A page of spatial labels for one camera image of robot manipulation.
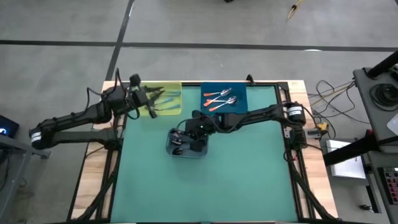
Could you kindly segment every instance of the teal mat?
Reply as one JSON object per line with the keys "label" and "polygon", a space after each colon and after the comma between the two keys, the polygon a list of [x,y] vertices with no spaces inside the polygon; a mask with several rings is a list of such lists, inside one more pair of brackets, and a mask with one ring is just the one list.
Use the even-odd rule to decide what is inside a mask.
{"label": "teal mat", "polygon": [[[111,221],[297,221],[279,123],[213,134],[202,159],[166,153],[167,131],[200,108],[199,86],[182,91],[181,115],[127,122]],[[276,103],[274,87],[247,94],[249,110]]]}

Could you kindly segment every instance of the wooden table frame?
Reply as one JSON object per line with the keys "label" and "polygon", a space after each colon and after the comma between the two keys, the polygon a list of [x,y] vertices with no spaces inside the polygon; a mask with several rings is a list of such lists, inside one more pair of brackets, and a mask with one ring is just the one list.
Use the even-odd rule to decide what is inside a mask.
{"label": "wooden table frame", "polygon": [[[201,82],[242,82],[241,80],[236,81],[181,81],[184,84],[189,85],[197,85]],[[310,103],[307,96],[307,91],[305,89],[304,81],[302,80],[281,80],[281,81],[256,81],[258,84],[273,84],[278,83],[280,86],[286,86],[288,91],[284,91],[283,88],[280,88],[280,95],[282,96],[282,100],[290,100],[297,101],[303,104],[310,111]],[[114,81],[104,82],[103,90],[112,87],[114,85]],[[304,128],[310,129],[315,126],[313,120],[310,116],[306,116],[306,125]],[[111,127],[112,121],[104,124],[94,125],[94,129],[103,129],[107,127]],[[319,146],[319,142],[315,139],[308,139],[307,142],[314,146]],[[100,148],[102,145],[98,143],[89,143],[86,154]],[[314,193],[319,202],[326,208],[328,213],[337,217],[337,211],[335,207],[335,203],[333,200],[333,195],[331,192],[328,175],[326,172],[326,167],[323,162],[323,155],[319,149],[315,149],[313,147],[308,147],[302,150],[302,155],[298,156],[299,162],[295,162],[296,169],[301,173],[301,175],[306,175],[308,180],[308,185],[311,191]],[[96,194],[100,191],[101,186],[104,184],[105,176],[109,175],[109,173],[114,169],[114,166],[117,162],[120,161],[120,154],[117,151],[107,151],[105,149],[101,149],[98,152],[90,155],[86,158],[81,167],[80,176],[78,182],[76,184],[75,194],[72,200],[72,204],[70,207],[70,211],[67,217],[67,220],[79,217],[86,208],[90,205],[90,203],[95,198]],[[102,212],[96,212],[92,218],[102,218],[109,217],[109,211],[111,211],[112,207],[112,199],[115,191],[115,186],[112,186],[105,198],[103,205],[101,206]],[[298,186],[298,194],[300,198],[299,207],[302,210],[302,216],[305,218],[311,217],[319,217],[319,214],[313,211],[313,208],[308,209],[308,202],[305,198],[301,188]]]}

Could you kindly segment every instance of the blue tray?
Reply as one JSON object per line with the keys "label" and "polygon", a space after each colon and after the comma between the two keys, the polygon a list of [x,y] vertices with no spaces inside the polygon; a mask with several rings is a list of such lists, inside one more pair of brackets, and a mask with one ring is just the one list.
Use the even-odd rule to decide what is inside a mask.
{"label": "blue tray", "polygon": [[[219,95],[203,96],[204,93],[216,93],[227,88],[232,88],[232,92],[228,96],[222,96],[217,100],[227,100],[231,96],[236,96],[236,103],[233,105],[224,105],[217,110],[210,112],[209,109],[223,104],[222,102],[214,102],[209,106],[205,107],[207,99],[214,99]],[[248,111],[248,98],[246,95],[246,84],[245,83],[233,83],[233,82],[205,82],[201,84],[200,93],[200,109],[205,114],[214,113],[236,113],[242,114]]]}

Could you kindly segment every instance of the gray floor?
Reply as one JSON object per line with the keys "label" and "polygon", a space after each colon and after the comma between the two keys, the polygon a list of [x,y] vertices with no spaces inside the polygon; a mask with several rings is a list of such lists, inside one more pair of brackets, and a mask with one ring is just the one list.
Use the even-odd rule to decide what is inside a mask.
{"label": "gray floor", "polygon": [[[127,2],[1,1],[0,39],[115,42]],[[286,22],[294,2],[136,0],[124,41],[396,47],[394,0],[307,0]],[[112,52],[113,47],[0,45],[1,114],[21,124],[18,139],[28,143],[27,130],[45,118],[82,110],[85,87],[100,90]],[[250,73],[256,80],[305,80],[307,91],[314,93],[319,80],[332,85],[348,82],[354,69],[372,67],[389,54],[122,48],[116,65],[123,79],[139,73],[143,80],[241,80]],[[353,88],[349,93],[356,104],[349,114],[367,121],[358,91]],[[335,105],[341,110],[351,107],[345,97]],[[344,116],[330,121],[341,138],[360,137],[370,128]],[[63,145],[53,148],[47,161],[34,159],[26,173],[29,184],[18,195],[13,217],[27,218],[29,223],[64,221],[84,151],[84,144]],[[385,212],[358,209],[359,204],[369,203],[362,182],[330,181],[340,218],[388,223]]]}

